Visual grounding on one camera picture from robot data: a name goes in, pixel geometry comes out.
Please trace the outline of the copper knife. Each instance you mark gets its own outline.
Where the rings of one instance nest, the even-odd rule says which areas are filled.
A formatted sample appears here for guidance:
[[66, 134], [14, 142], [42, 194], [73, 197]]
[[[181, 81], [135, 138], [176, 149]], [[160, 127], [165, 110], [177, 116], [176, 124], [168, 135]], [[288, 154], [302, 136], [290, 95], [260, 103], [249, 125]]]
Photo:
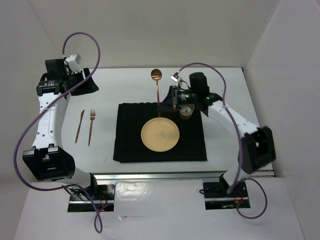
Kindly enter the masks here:
[[75, 144], [78, 142], [78, 139], [79, 139], [84, 113], [85, 113], [85, 109], [83, 109], [81, 111], [81, 113], [80, 113], [79, 124], [78, 124], [78, 127], [77, 127], [76, 136], [75, 136]]

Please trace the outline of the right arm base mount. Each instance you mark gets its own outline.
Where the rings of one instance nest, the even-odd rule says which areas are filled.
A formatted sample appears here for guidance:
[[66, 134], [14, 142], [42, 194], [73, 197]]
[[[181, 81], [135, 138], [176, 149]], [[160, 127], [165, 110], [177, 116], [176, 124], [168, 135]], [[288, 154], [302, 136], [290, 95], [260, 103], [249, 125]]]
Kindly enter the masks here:
[[249, 209], [251, 207], [247, 186], [244, 182], [240, 183], [233, 193], [227, 195], [219, 186], [218, 182], [204, 182], [199, 193], [204, 196], [206, 210], [225, 210], [239, 208]]

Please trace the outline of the black cloth placemat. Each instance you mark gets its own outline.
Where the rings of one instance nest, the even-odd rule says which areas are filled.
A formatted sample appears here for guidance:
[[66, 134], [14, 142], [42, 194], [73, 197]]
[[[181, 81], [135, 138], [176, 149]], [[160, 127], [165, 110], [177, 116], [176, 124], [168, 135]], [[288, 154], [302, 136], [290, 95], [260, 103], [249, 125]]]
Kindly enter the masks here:
[[113, 159], [124, 163], [205, 162], [207, 161], [201, 113], [195, 110], [190, 119], [178, 111], [163, 112], [179, 129], [179, 141], [170, 150], [156, 152], [142, 142], [144, 124], [158, 116], [157, 103], [121, 103], [118, 105]]

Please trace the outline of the yellow plate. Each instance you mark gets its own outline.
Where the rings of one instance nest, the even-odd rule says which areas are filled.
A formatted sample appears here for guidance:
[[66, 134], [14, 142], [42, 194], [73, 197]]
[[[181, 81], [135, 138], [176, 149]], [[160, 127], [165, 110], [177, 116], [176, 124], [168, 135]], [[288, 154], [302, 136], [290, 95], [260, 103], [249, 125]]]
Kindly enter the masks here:
[[171, 150], [180, 139], [178, 126], [165, 117], [155, 117], [147, 121], [141, 129], [142, 143], [151, 151]]

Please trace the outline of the copper spoon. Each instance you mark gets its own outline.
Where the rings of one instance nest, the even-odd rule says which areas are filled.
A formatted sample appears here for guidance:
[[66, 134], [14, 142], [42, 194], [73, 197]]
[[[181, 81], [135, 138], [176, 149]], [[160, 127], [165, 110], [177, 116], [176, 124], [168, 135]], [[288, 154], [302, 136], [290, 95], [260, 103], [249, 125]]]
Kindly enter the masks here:
[[159, 107], [160, 106], [159, 81], [162, 79], [162, 72], [160, 69], [154, 68], [151, 71], [150, 76], [152, 80], [155, 81], [155, 84], [156, 84], [156, 99], [157, 99], [157, 106]]

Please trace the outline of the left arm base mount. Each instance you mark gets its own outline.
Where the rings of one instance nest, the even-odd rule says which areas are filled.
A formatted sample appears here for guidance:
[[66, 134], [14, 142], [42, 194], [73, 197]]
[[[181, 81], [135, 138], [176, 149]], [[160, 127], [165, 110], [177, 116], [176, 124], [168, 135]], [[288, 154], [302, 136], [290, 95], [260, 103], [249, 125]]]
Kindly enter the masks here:
[[[80, 189], [69, 190], [70, 197], [67, 211], [69, 213], [94, 212], [94, 207], [88, 197]], [[114, 183], [96, 186], [96, 193], [91, 198], [98, 210], [103, 212], [114, 211], [116, 185]]]

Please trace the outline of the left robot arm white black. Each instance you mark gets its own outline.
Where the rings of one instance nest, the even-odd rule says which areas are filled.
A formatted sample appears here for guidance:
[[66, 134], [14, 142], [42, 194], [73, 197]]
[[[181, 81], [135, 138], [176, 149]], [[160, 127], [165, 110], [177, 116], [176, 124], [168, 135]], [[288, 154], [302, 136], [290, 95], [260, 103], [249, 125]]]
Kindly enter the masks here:
[[80, 185], [88, 200], [99, 195], [93, 174], [78, 169], [74, 158], [63, 149], [62, 126], [71, 96], [98, 91], [88, 68], [80, 68], [81, 57], [72, 54], [45, 61], [44, 73], [36, 87], [40, 117], [35, 140], [22, 154], [23, 162], [38, 181]]

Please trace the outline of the metal cup copper base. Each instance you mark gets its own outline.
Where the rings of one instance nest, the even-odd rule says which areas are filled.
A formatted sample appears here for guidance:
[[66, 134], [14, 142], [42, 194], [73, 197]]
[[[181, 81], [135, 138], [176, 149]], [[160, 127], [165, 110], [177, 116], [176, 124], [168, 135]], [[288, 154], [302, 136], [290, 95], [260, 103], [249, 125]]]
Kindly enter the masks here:
[[188, 120], [188, 119], [190, 119], [192, 117], [194, 109], [195, 109], [195, 105], [194, 104], [181, 105], [180, 109], [179, 109], [179, 116], [183, 120]]

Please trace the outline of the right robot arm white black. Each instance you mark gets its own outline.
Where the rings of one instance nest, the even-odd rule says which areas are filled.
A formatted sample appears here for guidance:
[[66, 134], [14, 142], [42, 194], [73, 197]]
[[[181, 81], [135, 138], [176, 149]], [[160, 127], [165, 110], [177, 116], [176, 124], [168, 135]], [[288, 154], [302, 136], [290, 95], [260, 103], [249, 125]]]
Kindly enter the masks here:
[[194, 105], [197, 111], [203, 112], [237, 137], [237, 163], [219, 177], [220, 194], [230, 196], [241, 180], [276, 159], [272, 130], [245, 119], [227, 105], [222, 96], [211, 92], [204, 73], [190, 74], [190, 85], [186, 89], [182, 88], [184, 81], [177, 72], [170, 78], [175, 84], [169, 87], [167, 96], [159, 104], [160, 112], [179, 111], [187, 105]]

